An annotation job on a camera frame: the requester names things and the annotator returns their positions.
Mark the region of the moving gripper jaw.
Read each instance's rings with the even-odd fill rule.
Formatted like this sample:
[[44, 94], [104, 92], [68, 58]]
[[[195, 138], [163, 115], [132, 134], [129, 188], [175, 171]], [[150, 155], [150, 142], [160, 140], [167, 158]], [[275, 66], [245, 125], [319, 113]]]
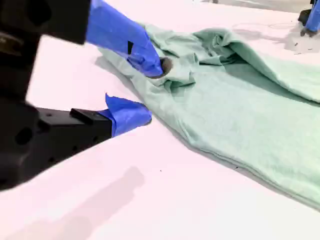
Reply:
[[314, 37], [320, 30], [320, 1], [311, 0], [310, 3], [312, 4], [312, 8], [301, 30], [302, 37], [305, 35]]
[[171, 63], [160, 58], [146, 30], [103, 0], [44, 0], [46, 34], [82, 45], [89, 43], [123, 57], [149, 78], [160, 78]]

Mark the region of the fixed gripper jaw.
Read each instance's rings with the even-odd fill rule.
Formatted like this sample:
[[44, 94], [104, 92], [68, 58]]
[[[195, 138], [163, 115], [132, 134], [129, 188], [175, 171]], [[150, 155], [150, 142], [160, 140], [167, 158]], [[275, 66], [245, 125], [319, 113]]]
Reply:
[[311, 9], [305, 9], [305, 10], [302, 10], [302, 11], [300, 12], [299, 17], [298, 17], [298, 21], [299, 21], [303, 26], [306, 25], [310, 13], [311, 13]]
[[37, 170], [42, 172], [101, 142], [151, 123], [140, 102], [106, 95], [104, 110], [39, 108]]

